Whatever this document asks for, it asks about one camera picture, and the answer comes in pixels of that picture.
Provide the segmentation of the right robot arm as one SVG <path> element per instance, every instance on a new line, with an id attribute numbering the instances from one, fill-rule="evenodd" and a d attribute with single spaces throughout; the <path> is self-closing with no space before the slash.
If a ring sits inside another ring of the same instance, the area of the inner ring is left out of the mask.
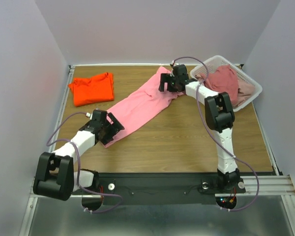
<path id="1" fill-rule="evenodd" d="M 220 191 L 227 192 L 240 182 L 240 172 L 232 142 L 235 114 L 228 93 L 217 93 L 204 86 L 208 76 L 209 72 L 201 79 L 190 78 L 184 64 L 173 64 L 170 73 L 161 74 L 159 91 L 183 92 L 195 98 L 198 106 L 204 105 L 204 114 L 200 108 L 198 110 L 206 131 L 216 143 L 218 155 L 216 186 Z"/>

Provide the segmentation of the bright pink t shirt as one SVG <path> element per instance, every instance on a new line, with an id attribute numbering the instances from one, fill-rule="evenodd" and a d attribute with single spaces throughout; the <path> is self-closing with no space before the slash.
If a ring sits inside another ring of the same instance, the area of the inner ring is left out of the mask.
<path id="1" fill-rule="evenodd" d="M 124 129 L 118 132 L 113 140 L 104 146 L 105 148 L 140 129 L 166 109 L 172 100 L 183 95 L 182 92 L 158 90 L 161 74 L 169 72 L 168 69 L 159 67 L 141 87 L 107 110 L 117 118 Z"/>

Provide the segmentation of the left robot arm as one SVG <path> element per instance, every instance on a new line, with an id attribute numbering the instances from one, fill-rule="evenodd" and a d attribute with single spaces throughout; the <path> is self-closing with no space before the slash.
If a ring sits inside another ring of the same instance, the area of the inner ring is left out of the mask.
<path id="1" fill-rule="evenodd" d="M 81 163 L 82 155 L 97 143 L 107 145 L 124 126 L 107 111 L 94 110 L 83 113 L 88 122 L 72 139 L 63 139 L 62 147 L 40 155 L 33 183 L 36 195 L 66 201 L 79 189 L 94 195 L 105 196 L 100 186 L 98 172 L 74 165 Z"/>

